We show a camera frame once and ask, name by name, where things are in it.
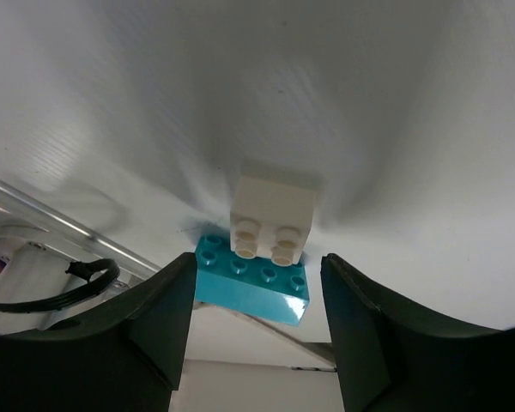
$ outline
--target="lego brick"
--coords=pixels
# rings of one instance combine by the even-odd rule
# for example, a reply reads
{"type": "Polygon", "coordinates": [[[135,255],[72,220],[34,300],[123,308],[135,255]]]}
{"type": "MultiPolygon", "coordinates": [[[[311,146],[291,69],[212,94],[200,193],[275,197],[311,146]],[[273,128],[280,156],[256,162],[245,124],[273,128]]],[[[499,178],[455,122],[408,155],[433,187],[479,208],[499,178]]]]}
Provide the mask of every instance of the lego brick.
{"type": "Polygon", "coordinates": [[[300,261],[311,231],[316,192],[242,176],[231,208],[231,250],[278,266],[300,261]]]}
{"type": "Polygon", "coordinates": [[[197,245],[195,299],[284,324],[297,325],[309,304],[302,263],[289,267],[269,259],[242,259],[229,240],[203,236],[197,245]]]}

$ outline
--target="white tube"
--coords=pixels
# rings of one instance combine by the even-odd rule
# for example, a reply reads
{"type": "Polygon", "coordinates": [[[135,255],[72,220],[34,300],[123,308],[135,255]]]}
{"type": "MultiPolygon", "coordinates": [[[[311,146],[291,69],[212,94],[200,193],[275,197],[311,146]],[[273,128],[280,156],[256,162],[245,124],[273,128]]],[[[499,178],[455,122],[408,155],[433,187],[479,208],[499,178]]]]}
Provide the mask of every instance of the white tube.
{"type": "MultiPolygon", "coordinates": [[[[16,303],[61,294],[70,275],[69,262],[50,252],[25,245],[0,274],[0,302],[16,303]]],[[[0,335],[42,327],[49,313],[1,313],[0,335]]]]}

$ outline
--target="white lego brick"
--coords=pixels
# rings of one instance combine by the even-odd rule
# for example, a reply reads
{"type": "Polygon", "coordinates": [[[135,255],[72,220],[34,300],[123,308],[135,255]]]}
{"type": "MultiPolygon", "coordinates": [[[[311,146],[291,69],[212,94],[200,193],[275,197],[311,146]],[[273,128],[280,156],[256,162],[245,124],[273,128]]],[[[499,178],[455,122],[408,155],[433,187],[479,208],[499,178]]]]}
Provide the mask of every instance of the white lego brick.
{"type": "Polygon", "coordinates": [[[316,192],[242,176],[231,208],[231,250],[279,266],[300,261],[311,231],[316,192]]]}

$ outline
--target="black cable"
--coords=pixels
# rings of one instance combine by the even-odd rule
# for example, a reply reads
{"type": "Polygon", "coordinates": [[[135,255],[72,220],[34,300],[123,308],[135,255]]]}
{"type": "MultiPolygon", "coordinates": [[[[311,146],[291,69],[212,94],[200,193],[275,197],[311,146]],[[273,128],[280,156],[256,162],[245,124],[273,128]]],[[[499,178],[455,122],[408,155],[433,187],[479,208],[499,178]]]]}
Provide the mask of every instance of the black cable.
{"type": "Polygon", "coordinates": [[[53,298],[33,300],[19,303],[0,303],[0,312],[6,313],[32,313],[32,312],[52,312],[60,311],[82,303],[85,300],[102,294],[108,286],[113,283],[120,275],[120,269],[112,259],[100,259],[95,262],[85,264],[83,262],[73,262],[70,264],[66,273],[80,277],[88,282],[87,285],[80,286],[64,294],[59,294],[53,298]],[[106,272],[97,279],[90,281],[90,277],[102,270],[106,272]]]}

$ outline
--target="teal building block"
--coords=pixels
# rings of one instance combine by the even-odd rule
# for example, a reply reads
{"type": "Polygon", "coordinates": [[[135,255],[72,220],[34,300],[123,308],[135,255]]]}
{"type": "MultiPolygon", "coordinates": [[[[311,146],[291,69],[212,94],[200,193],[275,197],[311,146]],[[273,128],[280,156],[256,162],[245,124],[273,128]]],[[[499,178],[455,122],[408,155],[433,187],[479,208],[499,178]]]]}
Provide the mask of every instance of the teal building block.
{"type": "Polygon", "coordinates": [[[252,316],[291,324],[300,323],[309,292],[304,265],[280,267],[269,259],[242,259],[229,240],[209,235],[197,245],[195,299],[252,316]]]}

